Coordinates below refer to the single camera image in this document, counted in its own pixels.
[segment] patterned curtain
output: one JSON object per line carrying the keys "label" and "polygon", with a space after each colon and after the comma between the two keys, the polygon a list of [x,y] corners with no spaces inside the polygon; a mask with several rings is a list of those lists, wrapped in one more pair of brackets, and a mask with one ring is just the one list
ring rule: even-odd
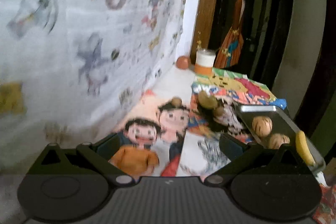
{"label": "patterned curtain", "polygon": [[[185,2],[0,0],[0,174],[110,133],[175,61]],[[6,189],[1,223],[18,205]]]}

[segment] black hair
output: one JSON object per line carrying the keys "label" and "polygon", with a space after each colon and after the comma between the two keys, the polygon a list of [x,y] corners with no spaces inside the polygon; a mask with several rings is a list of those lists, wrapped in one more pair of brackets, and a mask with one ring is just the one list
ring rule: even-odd
{"label": "black hair", "polygon": [[175,110],[175,109],[182,109],[182,110],[188,110],[189,111],[189,108],[187,108],[186,106],[184,105],[180,105],[180,106],[175,106],[171,103],[171,101],[167,102],[166,104],[158,107],[160,113],[162,113],[162,111],[164,110]]}
{"label": "black hair", "polygon": [[135,118],[133,120],[129,120],[125,125],[125,130],[128,131],[131,125],[137,124],[139,126],[150,126],[156,129],[157,135],[161,135],[161,127],[154,121],[142,119],[142,118]]}

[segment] tray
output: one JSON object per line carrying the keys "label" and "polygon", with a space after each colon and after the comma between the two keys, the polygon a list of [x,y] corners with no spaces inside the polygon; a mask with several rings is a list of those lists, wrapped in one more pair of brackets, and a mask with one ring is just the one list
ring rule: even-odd
{"label": "tray", "polygon": [[[238,117],[240,117],[245,123],[246,127],[251,132],[257,143],[263,147],[267,148],[268,140],[274,133],[287,135],[291,141],[290,144],[295,146],[295,135],[300,131],[300,129],[292,121],[292,119],[283,112],[281,108],[270,105],[238,105],[236,107],[236,113]],[[260,139],[252,129],[252,120],[256,116],[268,116],[272,119],[273,129],[271,134],[266,138]],[[325,169],[326,163],[312,142],[308,138],[306,140],[310,153],[316,162],[314,166],[309,166],[309,169],[314,175],[316,175],[318,172]]]}

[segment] hanging doll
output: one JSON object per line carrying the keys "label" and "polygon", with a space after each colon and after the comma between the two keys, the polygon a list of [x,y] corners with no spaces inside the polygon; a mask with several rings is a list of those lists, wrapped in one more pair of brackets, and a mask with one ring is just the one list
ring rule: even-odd
{"label": "hanging doll", "polygon": [[232,27],[226,35],[215,60],[215,68],[228,68],[236,65],[243,47],[241,34],[245,0],[237,0],[235,4]]}

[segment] banana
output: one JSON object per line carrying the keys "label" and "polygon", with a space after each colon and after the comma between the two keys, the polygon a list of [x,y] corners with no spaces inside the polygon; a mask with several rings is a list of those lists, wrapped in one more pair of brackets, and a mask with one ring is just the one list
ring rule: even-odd
{"label": "banana", "polygon": [[315,160],[309,151],[306,135],[303,131],[296,133],[295,146],[296,151],[307,165],[315,165]]}
{"label": "banana", "polygon": [[206,109],[215,109],[218,106],[216,97],[213,95],[208,96],[208,94],[203,90],[198,94],[198,102]]}

